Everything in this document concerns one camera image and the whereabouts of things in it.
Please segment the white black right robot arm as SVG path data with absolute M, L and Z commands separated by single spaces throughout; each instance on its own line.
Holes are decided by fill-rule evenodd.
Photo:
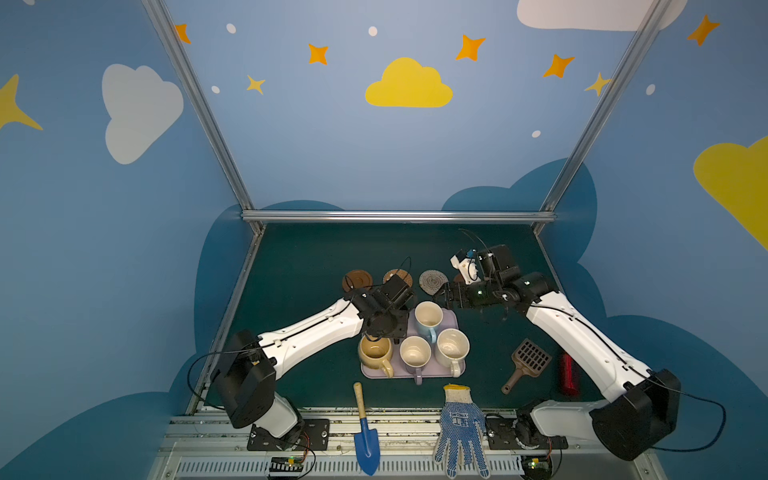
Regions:
M 547 333 L 586 373 L 603 398 L 596 402 L 545 401 L 525 414 L 528 437 L 540 434 L 600 442 L 631 461 L 677 427 L 679 379 L 652 371 L 589 322 L 543 274 L 505 284 L 446 282 L 434 294 L 448 309 L 512 307 Z

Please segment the round woven rattan coaster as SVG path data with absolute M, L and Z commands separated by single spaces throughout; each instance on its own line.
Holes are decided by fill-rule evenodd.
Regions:
M 404 269 L 392 269 L 384 275 L 383 286 L 390 290 L 398 290 L 405 287 L 411 288 L 413 286 L 413 278 Z

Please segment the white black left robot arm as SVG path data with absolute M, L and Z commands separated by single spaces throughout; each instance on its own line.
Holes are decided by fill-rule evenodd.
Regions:
M 412 288 L 395 275 L 370 290 L 352 289 L 326 309 L 282 329 L 236 333 L 210 376 L 232 427 L 256 425 L 274 438 L 288 437 L 300 423 L 300 414 L 276 393 L 277 381 L 341 340 L 404 338 L 412 298 Z

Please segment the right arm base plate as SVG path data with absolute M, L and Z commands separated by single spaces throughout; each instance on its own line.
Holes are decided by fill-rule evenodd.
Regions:
M 533 421 L 489 414 L 485 417 L 488 443 L 491 450 L 566 450 L 568 441 L 563 436 L 548 437 L 539 432 Z

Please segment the light blue mug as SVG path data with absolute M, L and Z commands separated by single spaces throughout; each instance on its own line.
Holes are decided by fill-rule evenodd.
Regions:
M 444 319 L 443 309 L 432 301 L 420 302 L 414 309 L 414 318 L 418 335 L 435 344 Z

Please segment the brown wooden coaster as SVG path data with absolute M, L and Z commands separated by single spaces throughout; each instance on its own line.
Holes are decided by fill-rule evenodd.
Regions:
M 370 291 L 373 287 L 373 277 L 366 270 L 352 270 L 347 272 L 342 279 L 342 288 L 345 293 L 353 290 Z

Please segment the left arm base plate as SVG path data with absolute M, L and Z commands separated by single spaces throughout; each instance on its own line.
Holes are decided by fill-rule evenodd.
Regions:
M 330 437 L 328 419 L 303 419 L 286 435 L 277 438 L 266 429 L 253 425 L 247 442 L 248 451 L 293 451 L 309 448 L 326 451 Z

